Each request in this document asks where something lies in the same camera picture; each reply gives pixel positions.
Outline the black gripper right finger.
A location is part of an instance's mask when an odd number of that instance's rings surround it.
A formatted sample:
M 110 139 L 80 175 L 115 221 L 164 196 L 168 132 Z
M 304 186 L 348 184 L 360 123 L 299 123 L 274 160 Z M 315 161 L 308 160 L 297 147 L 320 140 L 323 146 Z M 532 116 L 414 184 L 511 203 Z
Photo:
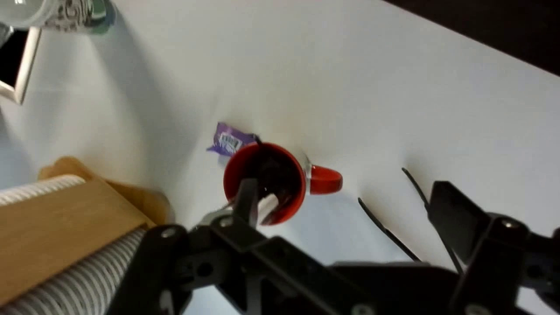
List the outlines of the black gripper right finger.
M 490 224 L 490 216 L 470 202 L 451 182 L 439 181 L 432 186 L 428 219 L 441 240 L 467 263 Z

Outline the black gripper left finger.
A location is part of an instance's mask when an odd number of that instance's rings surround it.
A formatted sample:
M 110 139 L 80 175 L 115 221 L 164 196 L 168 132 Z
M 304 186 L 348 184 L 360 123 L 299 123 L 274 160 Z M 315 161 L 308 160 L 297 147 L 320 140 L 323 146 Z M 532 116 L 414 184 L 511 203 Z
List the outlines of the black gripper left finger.
M 255 226 L 259 203 L 259 184 L 255 179 L 245 179 L 236 193 L 232 214 L 238 221 Z

